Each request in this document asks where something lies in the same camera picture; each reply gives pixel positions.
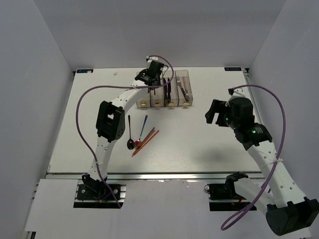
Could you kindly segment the black knife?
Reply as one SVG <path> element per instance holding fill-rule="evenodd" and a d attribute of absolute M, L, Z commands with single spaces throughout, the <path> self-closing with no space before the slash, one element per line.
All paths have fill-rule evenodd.
<path fill-rule="evenodd" d="M 166 101 L 168 101 L 169 100 L 169 84 L 165 78 L 163 78 L 163 84 L 165 84 L 165 86 L 164 86 L 164 99 Z"/>

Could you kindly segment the blue knife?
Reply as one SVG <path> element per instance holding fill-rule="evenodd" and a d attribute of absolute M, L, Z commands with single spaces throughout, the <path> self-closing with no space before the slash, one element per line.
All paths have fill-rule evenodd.
<path fill-rule="evenodd" d="M 170 79 L 168 79 L 168 84 L 167 84 L 167 100 L 170 102 L 171 100 L 171 83 Z"/>

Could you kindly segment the black handled fork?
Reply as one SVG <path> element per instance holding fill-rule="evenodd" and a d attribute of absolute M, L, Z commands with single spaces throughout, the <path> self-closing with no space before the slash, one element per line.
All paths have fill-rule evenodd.
<path fill-rule="evenodd" d="M 180 88 L 180 90 L 181 90 L 181 92 L 182 92 L 182 94 L 183 94 L 185 100 L 188 101 L 188 95 L 186 94 L 186 92 L 185 92 L 185 90 L 184 90 L 184 88 L 183 88 L 183 86 L 182 86 L 182 84 L 181 84 L 181 81 L 180 81 L 180 79 L 179 79 L 179 76 L 176 76 L 176 83 L 177 83 L 177 85 L 179 86 L 179 88 Z"/>

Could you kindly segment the pink handled fork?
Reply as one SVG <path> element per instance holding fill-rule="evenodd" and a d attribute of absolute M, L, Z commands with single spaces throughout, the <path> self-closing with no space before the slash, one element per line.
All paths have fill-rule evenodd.
<path fill-rule="evenodd" d="M 190 88 L 190 83 L 189 83 L 189 78 L 183 76 L 183 83 L 184 83 L 184 90 L 185 90 L 185 94 L 188 100 L 190 100 L 190 96 L 191 96 L 191 88 Z"/>

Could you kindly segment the orange chopstick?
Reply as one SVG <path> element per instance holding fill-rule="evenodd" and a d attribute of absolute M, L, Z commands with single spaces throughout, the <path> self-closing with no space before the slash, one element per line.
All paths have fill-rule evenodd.
<path fill-rule="evenodd" d="M 136 147 L 136 150 L 141 148 L 141 146 L 146 143 L 146 141 L 154 134 L 155 130 L 153 129 L 152 131 L 149 132 L 149 134 L 146 136 L 146 138 L 142 141 L 142 143 Z"/>
<path fill-rule="evenodd" d="M 146 143 L 144 143 L 141 148 L 139 148 L 132 154 L 132 157 L 134 157 L 142 148 L 144 148 L 158 133 L 159 130 L 155 130 L 154 134 L 146 141 Z"/>

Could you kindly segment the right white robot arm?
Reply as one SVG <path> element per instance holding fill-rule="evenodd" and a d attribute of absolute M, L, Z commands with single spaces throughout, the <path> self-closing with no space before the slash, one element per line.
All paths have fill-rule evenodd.
<path fill-rule="evenodd" d="M 253 104 L 248 98 L 229 101 L 214 99 L 205 114 L 211 124 L 229 127 L 236 139 L 257 163 L 266 179 L 270 192 L 258 187 L 244 173 L 234 173 L 226 178 L 225 192 L 232 199 L 242 196 L 265 215 L 270 229 L 278 236 L 292 233 L 312 225 L 319 214 L 319 203 L 308 199 L 296 185 L 283 161 L 277 158 L 275 145 L 267 128 L 255 122 Z"/>

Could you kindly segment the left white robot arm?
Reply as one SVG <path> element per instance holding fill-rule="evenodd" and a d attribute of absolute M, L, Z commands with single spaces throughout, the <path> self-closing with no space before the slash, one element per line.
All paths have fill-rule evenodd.
<path fill-rule="evenodd" d="M 152 86 L 160 85 L 163 68 L 164 63 L 157 57 L 150 57 L 147 67 L 137 74 L 128 89 L 112 101 L 100 103 L 96 121 L 97 146 L 96 150 L 92 150 L 93 163 L 88 173 L 82 176 L 82 181 L 93 198 L 100 199 L 111 192 L 105 184 L 108 164 L 115 143 L 125 132 L 125 115 L 137 101 L 149 93 Z"/>

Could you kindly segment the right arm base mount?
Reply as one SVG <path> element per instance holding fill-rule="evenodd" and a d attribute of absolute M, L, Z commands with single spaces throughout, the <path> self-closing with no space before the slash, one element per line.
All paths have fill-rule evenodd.
<path fill-rule="evenodd" d="M 250 204 L 235 192 L 234 183 L 243 178 L 249 177 L 243 172 L 236 172 L 228 175 L 224 183 L 211 183 L 204 186 L 204 192 L 209 195 L 211 212 L 236 212 Z"/>

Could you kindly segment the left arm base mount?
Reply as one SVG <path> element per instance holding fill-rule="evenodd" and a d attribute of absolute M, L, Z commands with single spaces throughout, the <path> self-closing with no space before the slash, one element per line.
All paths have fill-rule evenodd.
<path fill-rule="evenodd" d="M 111 183 L 108 186 L 94 180 L 89 174 L 82 175 L 78 183 L 73 208 L 76 209 L 120 209 L 126 196 L 126 185 Z"/>

